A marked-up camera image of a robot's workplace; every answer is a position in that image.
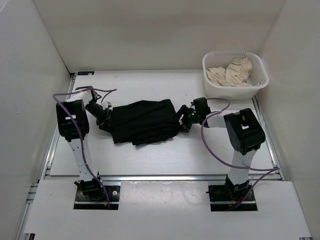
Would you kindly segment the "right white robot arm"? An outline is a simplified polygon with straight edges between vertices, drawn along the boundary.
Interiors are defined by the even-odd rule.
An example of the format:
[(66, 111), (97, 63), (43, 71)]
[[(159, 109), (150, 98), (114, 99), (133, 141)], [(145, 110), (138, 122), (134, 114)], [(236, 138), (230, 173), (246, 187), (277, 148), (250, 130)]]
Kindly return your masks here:
[[(220, 163), (229, 167), (222, 194), (225, 198), (236, 200), (249, 192), (249, 171), (256, 152), (266, 140), (265, 132), (250, 108), (225, 115), (221, 115), (220, 111), (211, 113), (210, 110), (208, 106), (197, 110), (183, 105), (178, 111), (182, 116), (180, 128), (187, 133), (193, 124), (201, 125), (200, 134), (205, 147)], [(210, 149), (204, 128), (226, 129), (233, 147), (231, 163), (223, 161)]]

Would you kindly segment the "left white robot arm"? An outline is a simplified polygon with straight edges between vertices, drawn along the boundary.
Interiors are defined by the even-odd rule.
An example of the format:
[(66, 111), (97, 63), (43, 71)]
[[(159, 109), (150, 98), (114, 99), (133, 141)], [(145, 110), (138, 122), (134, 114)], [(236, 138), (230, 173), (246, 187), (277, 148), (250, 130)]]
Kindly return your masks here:
[(82, 86), (74, 92), (55, 93), (52, 98), (56, 102), (59, 134), (69, 144), (77, 164), (79, 180), (75, 184), (84, 196), (108, 205), (108, 191), (94, 166), (88, 145), (90, 126), (87, 111), (99, 119), (103, 119), (108, 112), (97, 104), (101, 98), (98, 91), (93, 86)]

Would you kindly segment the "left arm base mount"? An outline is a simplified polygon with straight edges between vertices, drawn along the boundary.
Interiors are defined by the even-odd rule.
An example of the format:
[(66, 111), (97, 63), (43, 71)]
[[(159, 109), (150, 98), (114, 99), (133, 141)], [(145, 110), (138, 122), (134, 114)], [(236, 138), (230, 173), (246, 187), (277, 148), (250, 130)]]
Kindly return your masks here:
[(121, 196), (121, 186), (111, 184), (105, 185), (107, 197), (104, 190), (94, 188), (92, 192), (83, 192), (80, 183), (75, 182), (77, 190), (75, 193), (73, 208), (75, 210), (118, 210)]

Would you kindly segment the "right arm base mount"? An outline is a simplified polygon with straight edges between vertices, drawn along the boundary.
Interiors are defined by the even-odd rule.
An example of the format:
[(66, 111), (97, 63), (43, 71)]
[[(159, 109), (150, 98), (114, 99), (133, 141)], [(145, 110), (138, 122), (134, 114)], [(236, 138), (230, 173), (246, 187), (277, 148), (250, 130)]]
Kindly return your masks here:
[(241, 190), (238, 193), (228, 193), (224, 185), (209, 185), (206, 193), (209, 195), (211, 212), (252, 212), (258, 211), (253, 190)]

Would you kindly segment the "black trousers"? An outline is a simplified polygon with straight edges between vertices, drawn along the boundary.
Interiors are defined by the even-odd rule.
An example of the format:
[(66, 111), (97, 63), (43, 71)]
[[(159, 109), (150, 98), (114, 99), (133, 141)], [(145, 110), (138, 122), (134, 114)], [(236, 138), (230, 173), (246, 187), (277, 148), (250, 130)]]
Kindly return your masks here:
[(110, 133), (115, 144), (131, 142), (138, 146), (163, 142), (180, 131), (176, 113), (170, 99), (141, 100), (114, 107), (110, 119), (99, 129)]

